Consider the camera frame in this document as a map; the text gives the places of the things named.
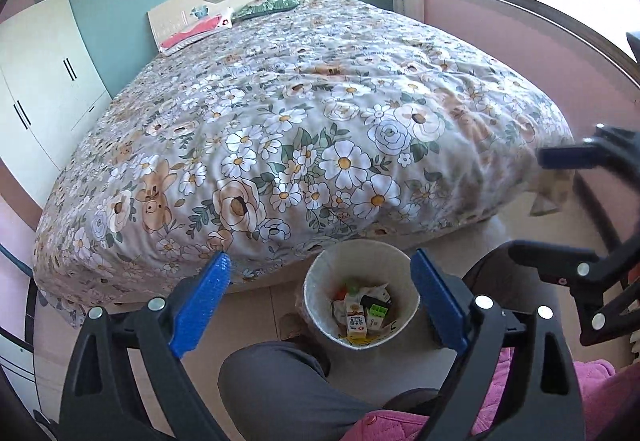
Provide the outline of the white milk carton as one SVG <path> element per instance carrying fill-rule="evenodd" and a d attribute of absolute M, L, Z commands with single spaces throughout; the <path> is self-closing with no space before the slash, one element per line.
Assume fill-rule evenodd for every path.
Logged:
<path fill-rule="evenodd" d="M 346 305 L 346 331 L 349 341 L 367 338 L 366 311 L 360 303 L 351 302 Z"/>

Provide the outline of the floral bed quilt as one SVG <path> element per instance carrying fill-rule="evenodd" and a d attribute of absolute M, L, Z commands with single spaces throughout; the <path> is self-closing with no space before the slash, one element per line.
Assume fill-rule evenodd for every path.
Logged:
<path fill-rule="evenodd" d="M 473 45 L 360 0 L 304 0 L 153 59 L 56 179 L 35 282 L 73 325 L 166 295 L 228 253 L 234 286 L 346 239 L 406 248 L 523 192 L 559 209 L 573 136 L 538 87 Z"/>

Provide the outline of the grey trousers left leg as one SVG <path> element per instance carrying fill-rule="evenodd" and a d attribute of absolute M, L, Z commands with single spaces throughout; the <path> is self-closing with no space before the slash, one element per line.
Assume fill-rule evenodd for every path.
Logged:
<path fill-rule="evenodd" d="M 339 440 L 375 410 L 332 387 L 318 357 L 292 341 L 233 352 L 221 365 L 218 390 L 247 440 Z"/>

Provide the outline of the dark curved floor stand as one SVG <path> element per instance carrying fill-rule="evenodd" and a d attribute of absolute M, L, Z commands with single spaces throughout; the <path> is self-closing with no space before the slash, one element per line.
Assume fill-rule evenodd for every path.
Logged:
<path fill-rule="evenodd" d="M 34 349 L 38 289 L 32 269 L 1 246 L 1 333 Z"/>

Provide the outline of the white trash bin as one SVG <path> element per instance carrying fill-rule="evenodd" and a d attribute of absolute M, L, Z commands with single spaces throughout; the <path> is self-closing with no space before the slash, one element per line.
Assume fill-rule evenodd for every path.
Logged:
<path fill-rule="evenodd" d="M 336 300 L 343 288 L 347 295 Z M 367 338 L 349 341 L 346 305 L 360 303 L 364 311 L 372 303 L 390 307 L 383 331 L 368 331 Z M 401 250 L 370 239 L 336 244 L 314 259 L 302 286 L 305 317 L 326 339 L 352 350 L 367 350 L 403 331 L 419 310 L 420 296 L 410 276 L 410 259 Z"/>

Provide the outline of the pink white pillow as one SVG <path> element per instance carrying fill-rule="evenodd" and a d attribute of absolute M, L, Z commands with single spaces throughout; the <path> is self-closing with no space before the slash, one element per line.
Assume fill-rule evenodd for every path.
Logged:
<path fill-rule="evenodd" d="M 161 42 L 158 51 L 163 56 L 171 56 L 194 42 L 199 42 L 219 31 L 228 30 L 232 27 L 232 14 L 233 9 L 227 7 L 213 16 L 204 16 Z"/>

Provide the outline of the white small box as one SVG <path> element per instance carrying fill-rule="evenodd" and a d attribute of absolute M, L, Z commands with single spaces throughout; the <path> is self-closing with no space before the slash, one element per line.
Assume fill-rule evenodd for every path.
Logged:
<path fill-rule="evenodd" d="M 390 307 L 385 302 L 369 305 L 366 308 L 367 330 L 375 334 L 381 333 L 389 312 Z"/>

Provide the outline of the white wardrobe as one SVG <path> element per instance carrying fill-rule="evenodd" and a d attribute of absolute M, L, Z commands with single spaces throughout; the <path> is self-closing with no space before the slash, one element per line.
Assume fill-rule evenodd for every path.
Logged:
<path fill-rule="evenodd" d="M 38 206 L 110 103 L 69 0 L 1 23 L 1 159 Z"/>

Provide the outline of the green floral pillow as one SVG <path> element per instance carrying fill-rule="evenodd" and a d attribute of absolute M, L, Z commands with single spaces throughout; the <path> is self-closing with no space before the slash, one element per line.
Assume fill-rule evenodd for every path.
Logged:
<path fill-rule="evenodd" d="M 253 0 L 235 10 L 232 21 L 242 22 L 271 13 L 287 12 L 297 8 L 301 2 L 302 0 Z"/>

